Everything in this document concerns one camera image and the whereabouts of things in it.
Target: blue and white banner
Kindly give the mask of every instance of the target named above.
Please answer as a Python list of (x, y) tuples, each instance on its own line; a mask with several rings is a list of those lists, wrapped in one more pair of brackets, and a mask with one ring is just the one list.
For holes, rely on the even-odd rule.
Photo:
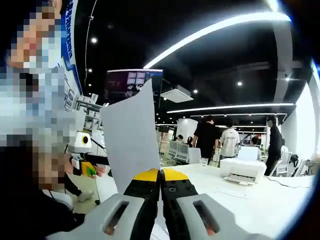
[(66, 7), (66, 12), (61, 16), (61, 66), (64, 68), (68, 85), (75, 92), (81, 95), (82, 88), (78, 77), (75, 58), (75, 18), (78, 0), (70, 0)]

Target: display screen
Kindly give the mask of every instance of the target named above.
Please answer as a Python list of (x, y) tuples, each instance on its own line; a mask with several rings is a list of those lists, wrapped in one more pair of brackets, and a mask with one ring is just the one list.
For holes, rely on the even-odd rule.
[(160, 94), (163, 79), (162, 70), (156, 69), (126, 69), (107, 72), (104, 100), (114, 104), (136, 95), (146, 81), (152, 79), (154, 108), (160, 106)]

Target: white desk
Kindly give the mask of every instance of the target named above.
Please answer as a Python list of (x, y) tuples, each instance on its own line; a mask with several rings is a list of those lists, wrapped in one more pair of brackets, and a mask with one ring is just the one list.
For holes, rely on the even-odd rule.
[[(220, 169), (213, 166), (190, 164), (170, 168), (186, 174), (198, 194), (208, 194), (233, 212), (240, 227), (271, 238), (278, 236), (301, 209), (310, 190), (302, 187), (311, 186), (314, 179), (313, 176), (270, 177), (291, 187), (302, 186), (298, 188), (281, 186), (266, 177), (253, 186), (243, 186), (224, 180), (220, 177)], [(112, 177), (98, 177), (96, 184), (101, 202), (117, 193)], [(159, 208), (159, 214), (162, 214), (162, 208)], [(157, 219), (158, 224), (166, 227), (163, 216)]]

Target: white paper sheet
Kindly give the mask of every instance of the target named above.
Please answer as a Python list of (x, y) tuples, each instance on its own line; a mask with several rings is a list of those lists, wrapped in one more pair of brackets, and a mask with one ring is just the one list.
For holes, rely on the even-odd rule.
[(134, 176), (160, 169), (152, 81), (137, 95), (101, 108), (100, 116), (112, 176), (123, 194)]

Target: spot light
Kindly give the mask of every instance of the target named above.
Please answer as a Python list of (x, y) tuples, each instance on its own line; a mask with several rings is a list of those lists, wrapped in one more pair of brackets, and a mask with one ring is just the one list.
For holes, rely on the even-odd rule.
[(98, 39), (97, 39), (96, 37), (92, 37), (92, 38), (91, 38), (91, 42), (92, 42), (93, 44), (95, 44), (95, 43), (98, 42)]

